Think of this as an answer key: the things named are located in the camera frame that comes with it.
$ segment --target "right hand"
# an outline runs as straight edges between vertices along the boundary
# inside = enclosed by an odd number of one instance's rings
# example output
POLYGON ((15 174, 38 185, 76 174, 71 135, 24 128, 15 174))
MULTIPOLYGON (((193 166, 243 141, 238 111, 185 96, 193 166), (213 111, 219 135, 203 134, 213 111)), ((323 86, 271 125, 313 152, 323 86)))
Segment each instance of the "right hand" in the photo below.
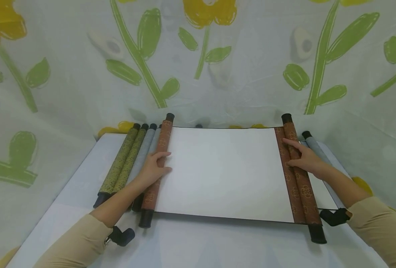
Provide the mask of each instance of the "right hand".
POLYGON ((289 160, 287 163, 289 166, 296 166, 307 172, 313 173, 317 178, 323 180, 326 170, 330 169, 331 166, 320 159, 310 148, 303 146, 298 141, 292 141, 287 138, 283 138, 283 142, 295 147, 301 152, 300 159, 289 160))
POLYGON ((134 180, 141 183, 145 188, 147 188, 155 181, 157 181, 160 177, 169 174, 172 170, 170 167, 158 167, 157 163, 159 158, 167 157, 169 155, 171 155, 170 152, 158 152, 149 154, 139 174, 134 180))

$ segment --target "black clip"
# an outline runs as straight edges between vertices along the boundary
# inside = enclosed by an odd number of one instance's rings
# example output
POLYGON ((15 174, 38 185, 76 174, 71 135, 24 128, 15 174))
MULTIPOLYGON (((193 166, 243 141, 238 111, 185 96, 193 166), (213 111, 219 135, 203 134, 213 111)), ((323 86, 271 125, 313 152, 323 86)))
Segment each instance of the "black clip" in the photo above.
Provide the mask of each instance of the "black clip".
POLYGON ((133 240, 135 237, 135 232, 133 229, 128 228, 124 232, 121 232, 121 230, 113 226, 113 232, 109 235, 109 239, 118 244, 119 246, 126 246, 128 245, 131 240, 133 240))
POLYGON ((320 212, 320 218, 322 218, 330 226, 337 226, 346 223, 347 220, 350 220, 350 217, 347 215, 347 209, 345 208, 340 208, 334 213, 328 209, 323 209, 320 212))

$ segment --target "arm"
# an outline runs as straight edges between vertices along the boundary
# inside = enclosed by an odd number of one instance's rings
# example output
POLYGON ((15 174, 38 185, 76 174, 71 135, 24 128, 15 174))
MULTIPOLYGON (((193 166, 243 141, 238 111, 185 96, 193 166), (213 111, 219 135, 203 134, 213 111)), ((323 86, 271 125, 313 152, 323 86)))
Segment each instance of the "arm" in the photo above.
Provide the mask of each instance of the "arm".
POLYGON ((34 268, 85 268, 105 249, 104 240, 132 201, 158 178, 171 171, 156 160, 171 153, 149 155, 139 175, 124 189, 85 215, 40 257, 34 268))
POLYGON ((389 267, 396 267, 396 212, 376 197, 371 197, 342 172, 323 162, 308 147, 297 141, 283 141, 302 153, 301 159, 291 160, 288 164, 313 173, 327 182, 348 208, 348 225, 389 267))

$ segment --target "beige sleeve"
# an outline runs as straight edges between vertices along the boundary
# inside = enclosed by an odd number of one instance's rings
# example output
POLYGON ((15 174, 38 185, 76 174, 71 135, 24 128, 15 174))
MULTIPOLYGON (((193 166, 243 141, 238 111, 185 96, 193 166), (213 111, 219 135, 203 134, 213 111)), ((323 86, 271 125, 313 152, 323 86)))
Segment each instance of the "beige sleeve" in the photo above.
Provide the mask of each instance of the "beige sleeve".
POLYGON ((112 231, 87 214, 48 248, 34 268, 88 267, 103 253, 104 240, 112 231))
POLYGON ((371 246, 390 268, 396 268, 396 212, 376 197, 351 206, 348 225, 371 246))

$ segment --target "white table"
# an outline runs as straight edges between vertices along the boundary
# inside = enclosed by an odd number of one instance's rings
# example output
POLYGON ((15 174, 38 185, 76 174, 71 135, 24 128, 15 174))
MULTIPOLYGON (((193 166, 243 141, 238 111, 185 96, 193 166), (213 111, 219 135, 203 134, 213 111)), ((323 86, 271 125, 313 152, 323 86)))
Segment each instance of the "white table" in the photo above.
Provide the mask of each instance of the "white table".
MULTIPOLYGON (((8 268, 31 268, 46 249, 84 214, 125 135, 105 134, 25 240, 8 268)), ((324 144, 335 167, 347 174, 324 144)), ((328 243, 311 242, 307 226, 156 213, 152 228, 138 228, 139 214, 126 213, 117 226, 136 237, 122 248, 110 243, 91 268, 387 267, 347 225, 324 223, 328 243)))

